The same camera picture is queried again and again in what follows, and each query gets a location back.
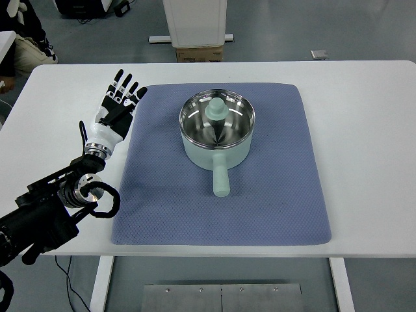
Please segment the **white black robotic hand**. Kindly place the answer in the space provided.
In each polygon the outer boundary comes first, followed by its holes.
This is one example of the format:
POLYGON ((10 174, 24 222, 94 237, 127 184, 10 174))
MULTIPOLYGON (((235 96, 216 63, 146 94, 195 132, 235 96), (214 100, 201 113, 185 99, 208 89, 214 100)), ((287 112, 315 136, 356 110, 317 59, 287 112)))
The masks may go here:
POLYGON ((120 69, 105 92, 101 106, 91 125, 91 137, 84 146, 86 154, 108 159, 117 144, 122 142, 133 121, 133 111, 148 89, 130 84, 132 75, 123 76, 120 69))

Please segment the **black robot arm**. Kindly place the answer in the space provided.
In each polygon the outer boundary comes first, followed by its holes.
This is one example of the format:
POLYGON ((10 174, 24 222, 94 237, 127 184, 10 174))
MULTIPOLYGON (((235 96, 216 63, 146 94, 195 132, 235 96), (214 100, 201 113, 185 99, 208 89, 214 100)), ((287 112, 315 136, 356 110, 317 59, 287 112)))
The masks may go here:
POLYGON ((96 174, 105 167, 97 155, 84 154, 69 166, 32 184, 28 192, 16 198, 18 208, 1 217, 1 266, 9 264, 22 251, 23 263, 32 265, 45 252, 55 250, 75 238, 77 223, 87 215, 112 218, 118 206, 97 212, 95 200, 86 197, 99 190, 98 182, 77 183, 86 174, 96 174))

